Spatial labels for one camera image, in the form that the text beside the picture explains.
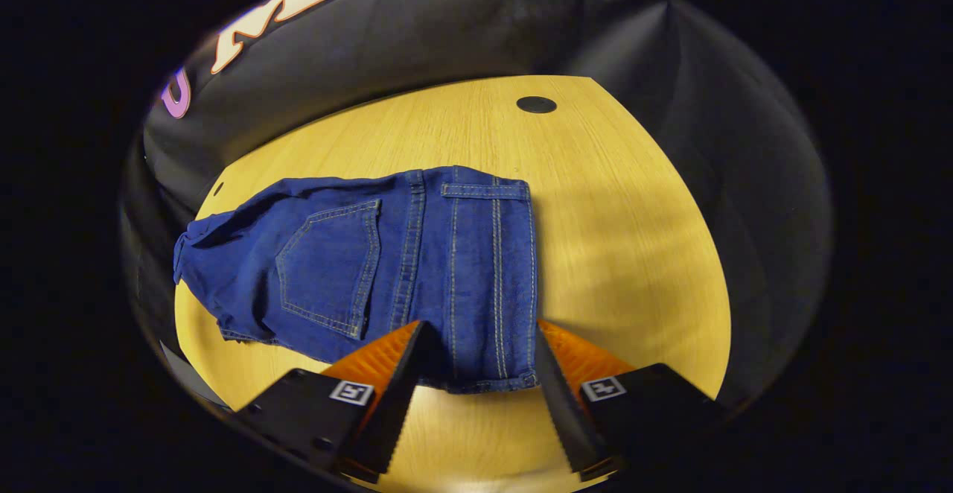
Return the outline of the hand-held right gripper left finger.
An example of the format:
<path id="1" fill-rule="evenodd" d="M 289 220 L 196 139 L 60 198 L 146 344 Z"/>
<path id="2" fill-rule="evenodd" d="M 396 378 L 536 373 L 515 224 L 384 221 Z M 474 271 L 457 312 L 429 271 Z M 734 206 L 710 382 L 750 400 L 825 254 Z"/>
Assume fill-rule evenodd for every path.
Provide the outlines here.
<path id="1" fill-rule="evenodd" d="M 319 373 L 290 369 L 236 411 L 235 423 L 306 469 L 377 483 L 438 343 L 431 324 L 412 321 Z"/>

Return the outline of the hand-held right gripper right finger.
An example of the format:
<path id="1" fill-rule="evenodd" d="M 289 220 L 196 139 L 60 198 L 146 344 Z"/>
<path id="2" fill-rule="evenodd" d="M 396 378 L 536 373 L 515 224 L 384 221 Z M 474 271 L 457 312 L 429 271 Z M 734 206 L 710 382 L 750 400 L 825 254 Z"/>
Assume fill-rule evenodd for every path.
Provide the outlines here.
<path id="1" fill-rule="evenodd" d="M 563 453 L 583 482 L 647 472 L 729 418 L 665 363 L 633 367 L 545 320 L 538 320 L 535 371 Z"/>

